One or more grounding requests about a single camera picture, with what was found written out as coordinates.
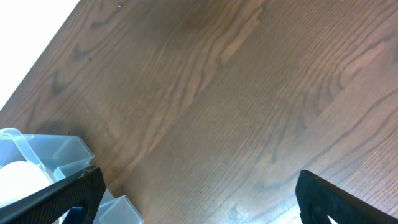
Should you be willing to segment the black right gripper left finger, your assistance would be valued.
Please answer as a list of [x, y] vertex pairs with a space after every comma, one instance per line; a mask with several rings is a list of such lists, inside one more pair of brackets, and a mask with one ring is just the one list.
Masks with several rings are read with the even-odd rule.
[[1, 223], [92, 224], [106, 186], [99, 167], [89, 166], [1, 209]]

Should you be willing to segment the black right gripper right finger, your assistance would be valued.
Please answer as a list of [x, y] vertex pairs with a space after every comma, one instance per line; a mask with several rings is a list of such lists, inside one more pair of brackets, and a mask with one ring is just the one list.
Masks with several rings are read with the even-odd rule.
[[345, 192], [308, 170], [301, 170], [295, 187], [302, 223], [392, 223], [397, 219]]

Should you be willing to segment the large beige bowl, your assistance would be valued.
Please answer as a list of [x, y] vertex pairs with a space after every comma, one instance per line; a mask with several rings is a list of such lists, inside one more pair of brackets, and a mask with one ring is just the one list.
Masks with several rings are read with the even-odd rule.
[[15, 161], [1, 168], [1, 208], [51, 185], [38, 165]]

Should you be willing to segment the clear plastic storage bin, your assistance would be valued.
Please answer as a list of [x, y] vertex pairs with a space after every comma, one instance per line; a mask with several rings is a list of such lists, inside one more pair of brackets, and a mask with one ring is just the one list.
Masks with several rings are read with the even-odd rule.
[[52, 184], [90, 166], [95, 155], [78, 136], [1, 130], [1, 168], [15, 161], [38, 165]]

